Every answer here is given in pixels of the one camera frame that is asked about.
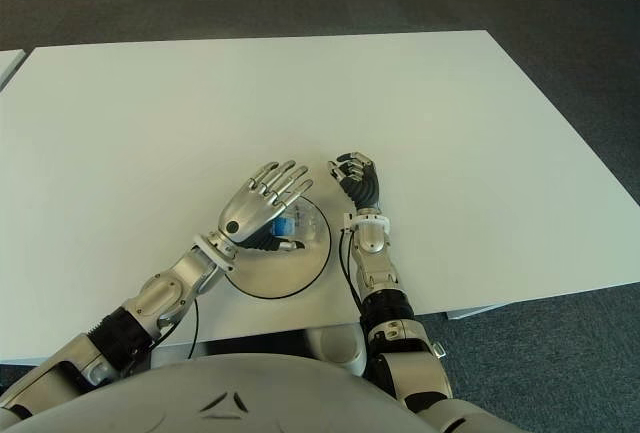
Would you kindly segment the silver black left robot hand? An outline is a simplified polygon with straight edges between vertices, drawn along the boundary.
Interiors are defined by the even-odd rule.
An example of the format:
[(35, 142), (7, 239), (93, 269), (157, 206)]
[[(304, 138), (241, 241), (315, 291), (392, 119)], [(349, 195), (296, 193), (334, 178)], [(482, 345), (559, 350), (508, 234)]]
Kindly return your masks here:
[(218, 220), (218, 233), (244, 249), (293, 251), (304, 249), (298, 240), (272, 232), (273, 222), (313, 185), (307, 166), (294, 160), (269, 162), (249, 177), (229, 200)]

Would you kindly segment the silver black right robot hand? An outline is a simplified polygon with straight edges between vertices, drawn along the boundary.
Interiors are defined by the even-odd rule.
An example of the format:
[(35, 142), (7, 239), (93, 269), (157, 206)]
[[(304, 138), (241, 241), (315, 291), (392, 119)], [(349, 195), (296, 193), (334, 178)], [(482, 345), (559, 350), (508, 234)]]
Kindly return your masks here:
[(372, 159), (360, 152), (350, 152), (328, 161), (327, 168), (357, 211), (381, 211), (379, 179)]

